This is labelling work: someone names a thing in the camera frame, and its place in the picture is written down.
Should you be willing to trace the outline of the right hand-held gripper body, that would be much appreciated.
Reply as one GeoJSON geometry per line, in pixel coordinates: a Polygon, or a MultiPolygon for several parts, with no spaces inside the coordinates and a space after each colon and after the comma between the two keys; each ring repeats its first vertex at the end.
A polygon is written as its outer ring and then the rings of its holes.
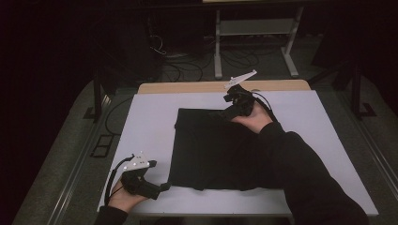
{"type": "Polygon", "coordinates": [[[235,107],[239,109],[239,116],[250,115],[253,110],[254,103],[253,94],[244,89],[240,84],[254,76],[256,73],[257,71],[254,69],[249,73],[232,77],[228,84],[224,86],[224,88],[227,90],[227,94],[232,95],[234,98],[232,101],[230,101],[232,105],[229,107],[235,107]]]}

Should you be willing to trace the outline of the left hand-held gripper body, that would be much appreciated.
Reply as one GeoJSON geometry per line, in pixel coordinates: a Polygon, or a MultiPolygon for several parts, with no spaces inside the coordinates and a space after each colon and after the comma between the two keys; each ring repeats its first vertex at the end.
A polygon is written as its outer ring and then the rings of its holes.
{"type": "Polygon", "coordinates": [[[141,195],[148,199],[157,200],[160,187],[145,180],[149,169],[148,159],[143,153],[132,157],[132,160],[123,167],[121,183],[124,189],[132,195],[141,195]]]}

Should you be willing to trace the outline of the black tank top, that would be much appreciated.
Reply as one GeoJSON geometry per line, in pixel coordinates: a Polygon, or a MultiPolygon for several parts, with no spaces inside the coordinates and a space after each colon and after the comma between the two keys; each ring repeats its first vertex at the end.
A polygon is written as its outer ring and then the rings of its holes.
{"type": "Polygon", "coordinates": [[[196,190],[279,188],[258,135],[217,110],[180,109],[168,181],[196,190]]]}

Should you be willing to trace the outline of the person's left hand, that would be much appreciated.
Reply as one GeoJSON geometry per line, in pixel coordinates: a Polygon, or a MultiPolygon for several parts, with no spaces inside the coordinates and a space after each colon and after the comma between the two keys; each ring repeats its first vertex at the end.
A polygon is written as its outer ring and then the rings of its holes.
{"type": "Polygon", "coordinates": [[[144,196],[131,195],[124,189],[120,182],[117,182],[113,187],[108,206],[129,213],[136,205],[145,200],[146,197],[144,196]]]}

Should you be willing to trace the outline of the person's right hand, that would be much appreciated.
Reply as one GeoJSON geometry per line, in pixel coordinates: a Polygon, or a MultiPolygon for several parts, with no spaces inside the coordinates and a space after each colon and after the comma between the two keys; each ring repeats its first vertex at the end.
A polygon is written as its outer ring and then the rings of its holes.
{"type": "Polygon", "coordinates": [[[237,116],[232,119],[234,123],[239,123],[252,132],[258,134],[262,128],[272,123],[272,119],[267,111],[257,102],[253,104],[253,110],[248,116],[237,116]]]}

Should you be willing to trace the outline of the white table board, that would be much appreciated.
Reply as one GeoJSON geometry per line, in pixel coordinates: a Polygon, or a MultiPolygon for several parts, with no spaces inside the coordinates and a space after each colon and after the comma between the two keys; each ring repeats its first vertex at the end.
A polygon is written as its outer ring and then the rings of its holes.
{"type": "MultiPolygon", "coordinates": [[[[287,131],[297,132],[322,159],[330,175],[344,192],[369,216],[378,211],[348,157],[315,91],[263,91],[277,119],[287,131]]],[[[158,162],[145,179],[164,183],[173,152],[177,111],[224,109],[229,104],[222,93],[138,94],[130,110],[116,148],[114,164],[139,152],[158,162]]],[[[289,217],[291,212],[282,191],[257,188],[248,191],[204,190],[171,187],[154,200],[135,206],[138,216],[230,216],[289,217]]]]}

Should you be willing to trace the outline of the black metal stand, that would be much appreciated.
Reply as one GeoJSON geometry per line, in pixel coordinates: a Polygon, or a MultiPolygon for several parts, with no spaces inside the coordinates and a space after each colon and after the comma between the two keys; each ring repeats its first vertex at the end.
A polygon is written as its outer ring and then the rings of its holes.
{"type": "Polygon", "coordinates": [[[334,90],[344,91],[351,84],[350,109],[359,120],[363,117],[376,116],[374,109],[369,103],[360,101],[361,71],[360,65],[357,62],[340,62],[310,78],[307,83],[314,85],[332,74],[335,74],[335,78],[331,83],[334,90]]]}
{"type": "Polygon", "coordinates": [[[106,96],[112,93],[113,82],[106,68],[98,68],[93,74],[94,106],[89,107],[84,114],[84,119],[92,119],[94,123],[100,120],[103,103],[106,96]]]}

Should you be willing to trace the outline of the aluminium floor rail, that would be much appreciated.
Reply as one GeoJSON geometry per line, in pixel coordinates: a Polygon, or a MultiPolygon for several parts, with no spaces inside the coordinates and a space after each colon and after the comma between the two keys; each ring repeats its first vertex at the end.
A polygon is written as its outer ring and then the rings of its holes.
{"type": "Polygon", "coordinates": [[[46,225],[61,225],[67,212],[81,177],[84,160],[100,127],[99,121],[94,119],[95,105],[93,97],[79,95],[54,142],[58,153],[54,154],[55,164],[52,169],[62,172],[65,177],[61,181],[62,188],[46,225]]]}
{"type": "Polygon", "coordinates": [[[385,182],[390,188],[390,191],[394,196],[394,199],[398,202],[398,176],[393,171],[392,167],[390,166],[390,164],[382,154],[375,139],[371,135],[369,128],[365,126],[360,117],[357,117],[352,112],[350,108],[349,99],[342,93],[338,93],[337,96],[338,99],[341,101],[344,110],[348,114],[348,117],[351,119],[353,124],[356,126],[357,130],[360,132],[360,135],[363,138],[363,140],[365,140],[376,167],[378,168],[382,177],[384,178],[385,182]]]}

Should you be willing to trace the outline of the grey metal desk frame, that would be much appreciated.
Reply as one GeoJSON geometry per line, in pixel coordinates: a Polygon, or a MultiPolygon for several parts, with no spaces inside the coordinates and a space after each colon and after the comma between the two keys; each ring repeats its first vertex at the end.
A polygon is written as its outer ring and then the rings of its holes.
{"type": "Polygon", "coordinates": [[[221,12],[216,11],[215,23],[215,53],[214,72],[215,79],[222,78],[222,59],[220,40],[221,37],[250,36],[250,35],[288,35],[288,40],[281,47],[284,62],[292,78],[297,78],[299,72],[290,55],[294,40],[299,29],[299,24],[304,7],[299,7],[294,18],[287,19],[261,19],[261,20],[222,20],[221,12]]]}

